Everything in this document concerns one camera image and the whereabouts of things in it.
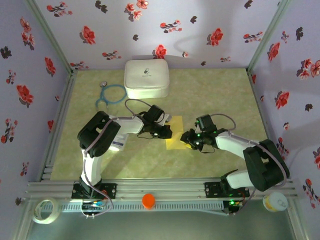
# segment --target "white container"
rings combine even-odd
[[[273,192],[262,199],[264,207],[270,212],[284,211],[288,208],[288,200],[281,192]]]
[[[169,94],[169,68],[164,59],[129,60],[124,87],[130,99],[164,98]]]

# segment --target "white box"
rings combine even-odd
[[[130,99],[164,98],[169,94],[169,68],[164,59],[129,60],[124,87]]]

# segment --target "black bracket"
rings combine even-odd
[[[219,181],[204,183],[205,197],[207,199],[213,198],[248,198],[250,196],[249,190],[245,187],[237,189],[223,190]]]
[[[116,183],[100,183],[98,189],[102,192],[106,191],[106,194],[111,199],[116,198],[117,194],[117,184]],[[72,199],[104,199],[105,196],[101,195],[100,193],[93,191],[91,195],[84,190],[80,183],[73,184],[72,190]]]

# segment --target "stethoscope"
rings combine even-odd
[[[100,92],[100,98],[95,101],[95,108],[98,109],[98,103],[99,102],[104,102],[105,105],[108,107],[108,104],[118,104],[121,101],[123,101],[126,96],[127,96],[127,92],[124,86],[120,85],[120,84],[112,84],[112,85],[108,85],[108,83],[106,81],[103,81],[100,83],[100,87],[101,87],[101,92]],[[105,97],[105,90],[107,90],[108,88],[112,88],[112,87],[119,87],[122,88],[124,90],[124,96],[118,100],[118,101],[109,101],[108,99],[106,99]]]

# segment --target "table surface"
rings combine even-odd
[[[236,121],[235,134],[259,141],[267,138],[244,68],[170,69],[169,75],[169,95],[144,100],[172,116],[182,116],[184,131],[193,128],[196,118],[201,115],[224,113]],[[102,81],[123,85],[124,71],[77,73],[51,180],[79,179],[83,160],[77,135],[97,112],[95,102],[100,96]],[[119,87],[105,91],[110,101],[120,99],[123,94]],[[135,113],[148,110],[140,102],[128,104]],[[108,108],[100,103],[98,109],[113,116],[130,116],[124,101]],[[233,126],[223,116],[214,116],[213,122],[218,129]],[[124,151],[107,151],[103,155],[101,176],[103,179],[220,177],[245,168],[243,159],[227,151],[216,149],[215,153],[203,154],[188,148],[167,150],[164,139],[140,139],[136,134],[129,134]]]

